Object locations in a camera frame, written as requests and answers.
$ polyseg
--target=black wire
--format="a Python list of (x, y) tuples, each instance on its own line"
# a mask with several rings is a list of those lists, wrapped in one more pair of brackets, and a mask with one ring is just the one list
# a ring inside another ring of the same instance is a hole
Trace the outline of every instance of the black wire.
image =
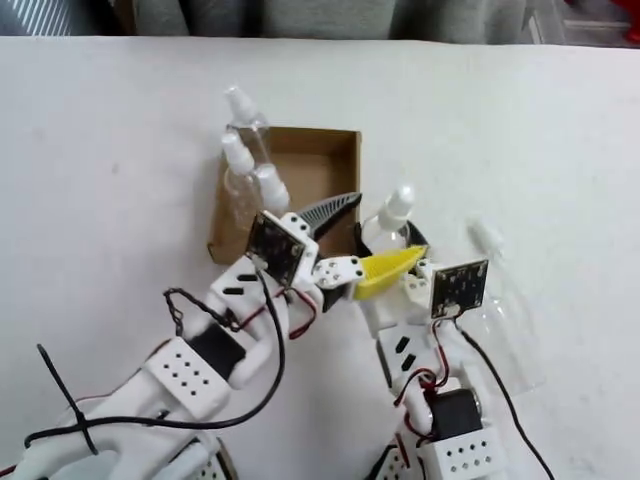
[(89, 435), (89, 428), (87, 427), (87, 419), (78, 408), (78, 405), (76, 404), (76, 401), (73, 399), (73, 397), (69, 393), (69, 390), (67, 390), (67, 387), (62, 381), (62, 378), (60, 378), (60, 375), (58, 374), (56, 367), (53, 365), (53, 362), (51, 361), (51, 357), (49, 357), (49, 354), (47, 353), (47, 351), (40, 344), (37, 345), (37, 348), (38, 348), (38, 352), (40, 352), (40, 356), (42, 356), (42, 360), (44, 360), (45, 365), (49, 369), (49, 373), (51, 373), (53, 380), (56, 382), (56, 385), (64, 395), (64, 398), (66, 398), (67, 402), (69, 402), (69, 405), (73, 410), (73, 413), (75, 413), (76, 420), (78, 421), (77, 425), (82, 430), (82, 435), (84, 436), (84, 439), (87, 442), (87, 447), (89, 447), (89, 450), (91, 450), (91, 453), (93, 455), (98, 455), (98, 449), (93, 443), (93, 440), (91, 440), (91, 435)]
[(204, 302), (198, 300), (183, 288), (169, 288), (168, 290), (164, 291), (162, 295), (167, 302), (167, 307), (169, 308), (171, 319), (173, 320), (173, 323), (176, 324), (176, 337), (181, 337), (182, 333), (184, 332), (184, 325), (182, 324), (183, 314), (174, 305), (173, 300), (171, 299), (171, 295), (182, 295), (200, 310), (211, 315), (211, 317), (213, 317), (213, 319), (223, 327), (228, 327), (231, 328), (231, 330), (237, 331), (237, 329), (234, 329), (234, 325), (232, 325), (227, 318), (220, 315), (215, 310), (210, 309)]
[(165, 428), (178, 428), (183, 430), (220, 430), (223, 428), (235, 427), (240, 425), (247, 420), (255, 417), (258, 413), (262, 411), (264, 407), (269, 403), (273, 395), (276, 393), (280, 382), (282, 381), (282, 377), (284, 375), (284, 366), (285, 366), (285, 351), (284, 351), (284, 336), (282, 334), (282, 327), (280, 326), (280, 319), (278, 318), (278, 313), (276, 311), (275, 306), (273, 305), (273, 300), (271, 299), (271, 294), (269, 293), (269, 288), (264, 280), (264, 276), (262, 272), (256, 270), (256, 274), (262, 283), (262, 289), (265, 294), (267, 309), (271, 314), (271, 318), (273, 320), (273, 324), (276, 329), (276, 334), (278, 338), (278, 372), (276, 373), (276, 377), (269, 388), (269, 391), (265, 395), (265, 397), (256, 405), (253, 409), (248, 411), (247, 413), (240, 415), (238, 417), (229, 418), (227, 420), (221, 420), (217, 422), (178, 422), (174, 420), (164, 420), (164, 419), (156, 419), (156, 418), (145, 418), (145, 417), (127, 417), (127, 416), (117, 416), (117, 417), (104, 417), (104, 418), (94, 418), (89, 419), (85, 422), (84, 426), (80, 424), (71, 425), (69, 427), (59, 427), (59, 428), (51, 428), (48, 430), (42, 430), (40, 432), (32, 433), (29, 435), (25, 441), (24, 445), (26, 448), (29, 448), (32, 442), (35, 440), (39, 440), (42, 438), (55, 437), (59, 435), (66, 435), (68, 433), (75, 433), (81, 431), (83, 428), (93, 428), (100, 425), (114, 425), (114, 424), (135, 424), (135, 425), (145, 425), (149, 427), (165, 427)]
[(531, 450), (531, 453), (533, 453), (533, 456), (536, 457), (536, 460), (538, 460), (538, 463), (544, 469), (549, 479), (555, 480), (555, 477), (553, 476), (551, 469), (542, 458), (542, 455), (540, 455), (540, 452), (538, 452), (538, 450), (533, 445), (533, 443), (531, 443), (531, 440), (529, 440), (529, 437), (527, 437), (527, 434), (525, 433), (524, 428), (522, 428), (522, 425), (520, 424), (520, 419), (518, 418), (518, 413), (516, 412), (516, 407), (513, 405), (513, 401), (511, 400), (511, 396), (509, 395), (509, 392), (507, 392), (507, 387), (505, 387), (502, 379), (500, 378), (500, 375), (498, 374), (498, 371), (496, 370), (496, 367), (493, 365), (493, 363), (489, 359), (489, 356), (482, 349), (482, 347), (478, 345), (478, 342), (476, 342), (471, 337), (471, 335), (469, 335), (463, 328), (461, 328), (458, 325), (457, 317), (454, 319), (453, 323), (458, 329), (458, 331), (460, 332), (460, 334), (467, 341), (467, 343), (471, 345), (473, 349), (480, 354), (480, 356), (484, 360), (484, 363), (486, 363), (487, 367), (489, 367), (489, 370), (491, 371), (491, 375), (493, 375), (493, 378), (496, 380), (496, 383), (498, 384), (498, 387), (500, 387), (500, 391), (502, 392), (502, 395), (504, 396), (504, 399), (507, 402), (507, 406), (509, 407), (509, 411), (511, 412), (511, 418), (513, 419), (513, 423), (515, 424), (516, 430), (518, 430), (520, 437), (522, 437), (522, 440), (524, 441), (524, 443), (527, 445), (527, 447), (529, 447), (529, 450)]

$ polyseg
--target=black circuit board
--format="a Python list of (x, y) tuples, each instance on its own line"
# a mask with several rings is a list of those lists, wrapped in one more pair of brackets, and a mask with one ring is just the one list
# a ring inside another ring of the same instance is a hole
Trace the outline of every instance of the black circuit board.
[(433, 279), (431, 318), (443, 318), (450, 307), (460, 313), (482, 305), (489, 260), (437, 270)]
[(304, 247), (303, 242), (260, 212), (253, 221), (246, 253), (267, 262), (266, 272), (283, 287), (290, 287)]

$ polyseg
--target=open cardboard box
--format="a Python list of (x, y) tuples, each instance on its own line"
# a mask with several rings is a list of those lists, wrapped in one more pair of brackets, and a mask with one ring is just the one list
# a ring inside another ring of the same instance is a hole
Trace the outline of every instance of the open cardboard box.
[[(271, 160), (291, 195), (291, 211), (342, 193), (360, 190), (360, 132), (314, 128), (272, 127)], [(221, 162), (216, 208), (207, 244), (213, 261), (235, 262), (244, 253), (249, 232), (235, 227), (223, 186), (226, 162)], [(319, 242), (325, 256), (355, 252), (353, 210)]]

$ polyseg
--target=white table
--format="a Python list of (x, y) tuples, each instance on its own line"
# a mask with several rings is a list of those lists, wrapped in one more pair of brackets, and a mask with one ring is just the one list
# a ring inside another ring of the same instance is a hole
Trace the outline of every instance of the white table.
[[(36, 342), (74, 395), (109, 391), (171, 335), (163, 289), (219, 272), (204, 244), (238, 82), (274, 124), (361, 130), (363, 214), (414, 181), (440, 258), (471, 257), (468, 214), (500, 226), (543, 338), (548, 382), (516, 402), (530, 436), (559, 479), (637, 476), (640, 53), (5, 38), (0, 66), (0, 465), (66, 406)], [(354, 311), (291, 345), (273, 402), (222, 432), (242, 478), (361, 478), (389, 440), (398, 412)], [(502, 426), (514, 478), (542, 478)]]

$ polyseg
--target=clear plastic bottle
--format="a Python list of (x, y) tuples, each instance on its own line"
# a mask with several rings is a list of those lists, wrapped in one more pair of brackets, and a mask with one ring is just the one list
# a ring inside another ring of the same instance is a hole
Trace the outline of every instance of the clear plastic bottle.
[(460, 323), (487, 351), (509, 393), (528, 392), (545, 378), (529, 303), (509, 274), (501, 236), (479, 219), (468, 229), (489, 258), (489, 270), (482, 307), (465, 313)]
[(403, 185), (387, 198), (377, 214), (362, 223), (362, 242), (371, 253), (407, 248), (410, 238), (407, 221), (415, 203), (410, 185)]
[(273, 164), (265, 164), (256, 171), (256, 177), (260, 185), (262, 207), (275, 216), (282, 217), (289, 211), (291, 198), (278, 170)]
[(249, 230), (261, 209), (258, 182), (253, 174), (255, 161), (235, 132), (222, 135), (229, 168), (224, 173), (224, 188), (229, 196), (229, 206), (240, 230)]
[(259, 170), (262, 165), (271, 163), (269, 123), (251, 97), (240, 87), (229, 87), (225, 96), (233, 115), (228, 129), (240, 135), (242, 143), (251, 151)]

